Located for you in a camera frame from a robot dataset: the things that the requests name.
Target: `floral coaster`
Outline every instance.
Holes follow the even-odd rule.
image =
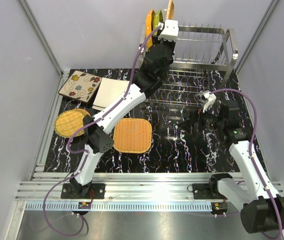
[[[75,71],[58,92],[70,99],[87,103],[101,83],[101,77]]]

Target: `dish rack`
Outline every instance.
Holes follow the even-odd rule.
[[[142,29],[140,45],[145,39],[145,25]],[[142,50],[140,66],[144,56]],[[198,93],[209,89],[207,71],[225,72],[220,89],[225,87],[233,71],[238,58],[235,32],[215,25],[180,25],[173,57],[170,77],[146,102],[201,107]]]

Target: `orange plate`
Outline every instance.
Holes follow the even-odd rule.
[[[149,12],[146,15],[146,21],[145,21],[145,28],[146,28],[146,36],[147,37],[153,30],[153,18],[154,18],[155,12],[153,9],[149,10]],[[149,49],[153,45],[153,40],[150,38],[146,43],[146,48]]]

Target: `metal floor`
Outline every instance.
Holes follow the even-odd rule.
[[[65,211],[49,211],[51,221]],[[239,214],[214,218],[210,213],[194,212],[111,212],[92,211],[85,215],[89,232],[84,226],[76,237],[63,237],[45,228],[41,211],[25,211],[18,240],[265,240],[261,233],[248,234]],[[81,221],[68,216],[53,224],[71,234],[78,231]]]

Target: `orange woven placemat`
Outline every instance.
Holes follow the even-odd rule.
[[[55,132],[64,138],[70,138],[76,130],[83,127],[83,118],[86,115],[90,115],[84,109],[72,109],[65,111],[57,116],[54,123]],[[75,137],[84,134],[84,130],[80,131]]]
[[[142,154],[152,144],[152,125],[142,118],[123,118],[115,126],[114,148],[121,153]]]

